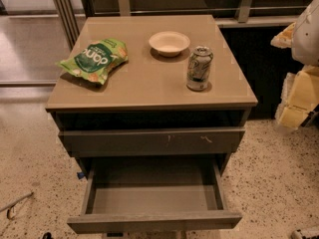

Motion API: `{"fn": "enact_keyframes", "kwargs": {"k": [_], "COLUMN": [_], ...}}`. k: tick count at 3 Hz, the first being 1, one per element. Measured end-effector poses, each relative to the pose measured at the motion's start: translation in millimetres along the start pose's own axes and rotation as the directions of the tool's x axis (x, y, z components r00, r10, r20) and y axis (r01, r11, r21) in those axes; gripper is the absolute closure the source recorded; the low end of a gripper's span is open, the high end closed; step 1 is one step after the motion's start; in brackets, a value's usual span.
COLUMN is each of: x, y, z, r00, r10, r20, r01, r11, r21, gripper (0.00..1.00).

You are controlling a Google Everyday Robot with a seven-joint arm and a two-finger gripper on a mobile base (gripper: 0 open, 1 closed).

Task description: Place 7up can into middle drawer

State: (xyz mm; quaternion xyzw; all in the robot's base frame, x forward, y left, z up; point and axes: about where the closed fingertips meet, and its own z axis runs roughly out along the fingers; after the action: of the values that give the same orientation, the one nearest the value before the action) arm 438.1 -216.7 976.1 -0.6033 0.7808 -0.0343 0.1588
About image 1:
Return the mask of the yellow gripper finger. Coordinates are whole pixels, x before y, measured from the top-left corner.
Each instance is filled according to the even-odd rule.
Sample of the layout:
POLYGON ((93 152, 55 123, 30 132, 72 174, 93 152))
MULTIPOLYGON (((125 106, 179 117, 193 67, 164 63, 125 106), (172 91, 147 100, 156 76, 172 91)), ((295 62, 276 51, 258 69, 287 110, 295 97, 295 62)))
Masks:
POLYGON ((292 46, 292 36, 296 23, 291 23, 270 41, 273 47, 286 49, 292 46))
POLYGON ((279 126, 297 129, 319 105, 319 67, 304 66, 284 79, 275 120, 279 126))

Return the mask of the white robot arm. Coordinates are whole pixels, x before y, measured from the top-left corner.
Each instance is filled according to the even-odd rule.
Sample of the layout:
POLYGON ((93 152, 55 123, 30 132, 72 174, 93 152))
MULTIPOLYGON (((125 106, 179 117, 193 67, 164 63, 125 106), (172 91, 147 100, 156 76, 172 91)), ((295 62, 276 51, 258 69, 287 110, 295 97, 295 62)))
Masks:
POLYGON ((275 113, 280 127, 294 130, 319 106, 319 0, 313 0, 270 44, 290 48, 292 59, 303 65, 297 74, 287 74, 275 113))

